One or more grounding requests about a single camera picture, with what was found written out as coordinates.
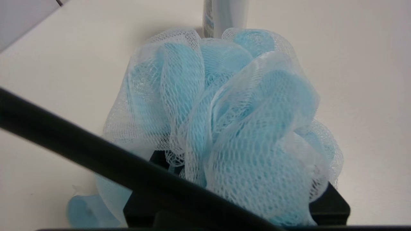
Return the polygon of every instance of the mesh netting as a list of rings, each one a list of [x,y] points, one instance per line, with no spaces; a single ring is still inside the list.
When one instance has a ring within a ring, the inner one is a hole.
[[[166,151],[171,166],[184,165],[181,177],[274,224],[315,224],[309,203],[342,167],[332,134],[313,119],[318,101],[276,33],[167,30],[131,58],[103,137],[146,159]]]

